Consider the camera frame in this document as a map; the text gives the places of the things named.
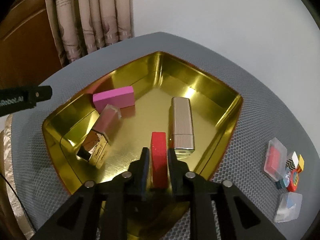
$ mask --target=gold metal tray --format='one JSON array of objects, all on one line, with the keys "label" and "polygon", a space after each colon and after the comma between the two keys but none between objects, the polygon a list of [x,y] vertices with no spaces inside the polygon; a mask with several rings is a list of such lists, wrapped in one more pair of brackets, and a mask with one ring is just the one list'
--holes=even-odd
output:
[{"label": "gold metal tray", "polygon": [[[124,118],[101,169],[78,160],[75,152],[99,114],[92,94],[114,88],[134,88],[135,108]],[[53,165],[63,184],[74,193],[85,181],[111,180],[150,147],[153,131],[169,131],[172,97],[190,98],[196,150],[181,155],[191,171],[209,179],[224,155],[236,126],[242,97],[214,76],[164,52],[139,58],[106,74],[51,113],[42,130]],[[169,204],[147,225],[128,222],[129,239],[156,239],[184,214],[187,204]]]}]

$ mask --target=gray mesh mat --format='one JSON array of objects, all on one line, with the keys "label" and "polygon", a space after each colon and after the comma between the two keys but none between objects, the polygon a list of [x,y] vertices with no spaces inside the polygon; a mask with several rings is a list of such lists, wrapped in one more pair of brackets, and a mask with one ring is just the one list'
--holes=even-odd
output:
[{"label": "gray mesh mat", "polygon": [[[247,71],[203,46],[167,33],[122,41],[77,60],[43,83],[52,86],[51,100],[38,103],[35,109],[14,114],[14,178],[19,197],[36,227],[39,228],[68,197],[47,154],[41,131],[43,120],[86,85],[155,51],[168,52],[194,64],[243,96],[239,122],[213,180],[234,182],[270,220],[275,215],[281,191],[261,172],[267,143],[277,137],[289,151],[303,154],[306,165],[298,187],[298,192],[303,194],[300,216],[297,220],[276,224],[287,239],[300,239],[320,209],[320,160],[310,138],[284,103]],[[164,239],[188,238],[186,214]]]}]

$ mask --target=lipstick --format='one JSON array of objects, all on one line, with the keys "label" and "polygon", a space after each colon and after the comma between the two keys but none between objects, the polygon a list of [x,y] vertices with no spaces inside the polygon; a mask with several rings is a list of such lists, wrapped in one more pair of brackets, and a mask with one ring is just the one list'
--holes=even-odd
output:
[{"label": "lipstick", "polygon": [[107,105],[84,139],[77,156],[86,160],[90,165],[101,168],[120,119],[120,110],[115,106]]},{"label": "lipstick", "polygon": [[189,155],[195,150],[189,98],[172,98],[170,145],[176,154]]}]

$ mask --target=wooden furniture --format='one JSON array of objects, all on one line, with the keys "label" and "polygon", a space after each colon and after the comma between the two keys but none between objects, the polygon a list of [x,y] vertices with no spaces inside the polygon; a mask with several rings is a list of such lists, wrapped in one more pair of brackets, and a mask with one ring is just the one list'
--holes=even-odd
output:
[{"label": "wooden furniture", "polygon": [[0,89],[40,84],[61,69],[45,0],[15,0],[0,23]]}]

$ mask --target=metal screw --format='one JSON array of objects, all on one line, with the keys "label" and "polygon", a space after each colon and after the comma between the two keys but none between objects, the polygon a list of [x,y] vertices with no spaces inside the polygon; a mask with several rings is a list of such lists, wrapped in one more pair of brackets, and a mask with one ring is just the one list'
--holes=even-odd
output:
[{"label": "metal screw", "polygon": [[192,171],[188,171],[188,172],[186,173],[186,177],[187,177],[188,179],[193,179],[195,176],[196,176],[196,174],[195,174],[194,172],[192,172]]},{"label": "metal screw", "polygon": [[84,183],[84,186],[87,188],[93,187],[95,182],[93,180],[88,180]]},{"label": "metal screw", "polygon": [[122,173],[122,177],[124,178],[130,178],[132,176],[131,172],[130,171],[125,171]]},{"label": "metal screw", "polygon": [[224,182],[222,182],[222,184],[225,186],[225,187],[231,187],[232,186],[232,182],[230,180],[225,180]]}]

